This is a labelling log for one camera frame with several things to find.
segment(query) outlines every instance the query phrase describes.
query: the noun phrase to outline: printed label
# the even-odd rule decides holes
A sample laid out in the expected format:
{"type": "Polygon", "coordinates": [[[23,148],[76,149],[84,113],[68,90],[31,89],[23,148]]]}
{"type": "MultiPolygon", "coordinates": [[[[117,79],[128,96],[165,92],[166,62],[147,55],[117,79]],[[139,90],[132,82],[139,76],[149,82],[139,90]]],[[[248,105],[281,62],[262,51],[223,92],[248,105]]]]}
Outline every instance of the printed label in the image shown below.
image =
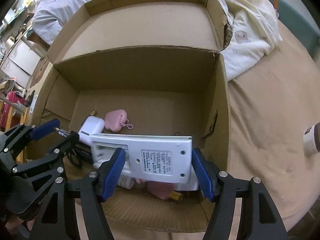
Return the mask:
{"type": "Polygon", "coordinates": [[[142,150],[144,173],[171,175],[172,152],[142,150]]]}
{"type": "Polygon", "coordinates": [[[36,105],[37,99],[38,99],[38,95],[34,95],[32,103],[31,103],[31,106],[30,106],[30,109],[29,109],[29,113],[30,114],[33,114],[33,109],[35,109],[35,105],[36,105]]]}
{"type": "Polygon", "coordinates": [[[303,149],[307,156],[318,153],[315,142],[315,126],[308,128],[303,135],[303,149]]]}

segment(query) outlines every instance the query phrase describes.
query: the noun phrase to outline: wooden chair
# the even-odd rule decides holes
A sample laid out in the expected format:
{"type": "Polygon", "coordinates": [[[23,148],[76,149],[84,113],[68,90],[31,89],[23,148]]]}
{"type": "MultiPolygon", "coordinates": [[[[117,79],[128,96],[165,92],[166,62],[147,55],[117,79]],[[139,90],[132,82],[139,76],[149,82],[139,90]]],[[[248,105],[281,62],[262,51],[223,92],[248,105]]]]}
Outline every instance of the wooden chair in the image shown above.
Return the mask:
{"type": "MultiPolygon", "coordinates": [[[[14,106],[10,106],[10,108],[9,108],[9,113],[8,113],[8,118],[7,118],[7,122],[6,122],[6,125],[5,125],[5,131],[7,131],[7,130],[9,130],[10,128],[11,128],[11,121],[12,121],[12,117],[13,117],[13,110],[14,110],[14,106]]],[[[24,112],[23,113],[21,113],[21,117],[20,117],[20,123],[26,123],[27,122],[27,120],[28,120],[28,115],[29,115],[29,110],[30,110],[30,108],[29,107],[27,107],[25,110],[24,110],[24,112]]],[[[22,150],[21,152],[20,152],[20,154],[18,155],[18,157],[16,158],[16,160],[18,161],[18,162],[24,162],[24,160],[25,160],[25,157],[24,157],[24,150],[22,150]]]]}

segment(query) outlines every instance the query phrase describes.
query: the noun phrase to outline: white device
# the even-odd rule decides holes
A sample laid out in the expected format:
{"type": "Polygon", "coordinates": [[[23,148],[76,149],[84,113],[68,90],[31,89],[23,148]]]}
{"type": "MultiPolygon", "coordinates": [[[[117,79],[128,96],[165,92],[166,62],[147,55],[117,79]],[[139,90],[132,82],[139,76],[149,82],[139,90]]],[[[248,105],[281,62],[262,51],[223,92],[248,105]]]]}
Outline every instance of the white device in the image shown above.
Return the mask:
{"type": "Polygon", "coordinates": [[[123,134],[93,134],[93,166],[110,160],[116,148],[125,150],[122,174],[167,183],[189,183],[192,137],[123,134]]]}
{"type": "Polygon", "coordinates": [[[199,181],[197,179],[195,170],[191,166],[190,182],[187,184],[175,183],[173,190],[175,191],[193,191],[199,189],[199,181]]]}
{"type": "Polygon", "coordinates": [[[101,133],[104,129],[104,120],[95,116],[88,116],[84,121],[84,124],[80,128],[79,141],[91,146],[92,141],[90,140],[90,135],[94,133],[101,133]]]}

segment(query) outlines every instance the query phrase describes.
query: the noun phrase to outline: pink object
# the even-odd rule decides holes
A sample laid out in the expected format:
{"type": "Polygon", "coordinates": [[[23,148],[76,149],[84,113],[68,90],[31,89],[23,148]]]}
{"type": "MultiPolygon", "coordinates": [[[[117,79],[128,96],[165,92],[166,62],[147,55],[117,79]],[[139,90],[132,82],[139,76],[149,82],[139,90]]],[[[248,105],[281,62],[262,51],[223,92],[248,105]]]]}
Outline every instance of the pink object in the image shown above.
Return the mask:
{"type": "Polygon", "coordinates": [[[133,129],[133,125],[127,119],[127,112],[119,109],[111,111],[106,114],[104,125],[107,130],[119,132],[122,127],[127,127],[129,130],[133,129]]]}
{"type": "Polygon", "coordinates": [[[156,181],[149,181],[147,185],[147,190],[161,198],[162,200],[168,200],[170,197],[170,192],[174,190],[173,183],[165,183],[165,182],[156,182],[156,181]]]}
{"type": "MultiPolygon", "coordinates": [[[[18,103],[18,101],[21,104],[25,104],[26,100],[24,98],[22,98],[21,96],[17,95],[14,91],[10,91],[7,95],[7,100],[10,101],[11,103],[18,103]]],[[[4,107],[3,107],[3,111],[2,111],[2,115],[0,118],[0,127],[1,128],[5,128],[5,125],[7,124],[7,118],[8,118],[8,114],[9,114],[9,109],[10,106],[6,103],[4,103],[4,107]]],[[[12,117],[12,121],[11,121],[11,126],[10,127],[14,127],[15,125],[17,125],[18,123],[20,123],[20,118],[18,117],[12,117]]]]}

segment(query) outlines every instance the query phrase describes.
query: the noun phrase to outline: pink keychain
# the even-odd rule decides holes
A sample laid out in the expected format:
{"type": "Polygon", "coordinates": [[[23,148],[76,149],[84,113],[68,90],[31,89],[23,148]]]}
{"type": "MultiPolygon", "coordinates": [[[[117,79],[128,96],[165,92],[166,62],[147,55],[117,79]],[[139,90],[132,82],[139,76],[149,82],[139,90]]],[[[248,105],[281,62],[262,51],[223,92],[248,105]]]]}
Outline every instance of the pink keychain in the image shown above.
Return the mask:
{"type": "Polygon", "coordinates": [[[127,119],[127,112],[122,109],[107,113],[104,124],[107,130],[113,132],[119,132],[122,127],[127,127],[129,130],[133,129],[133,125],[127,119]]]}

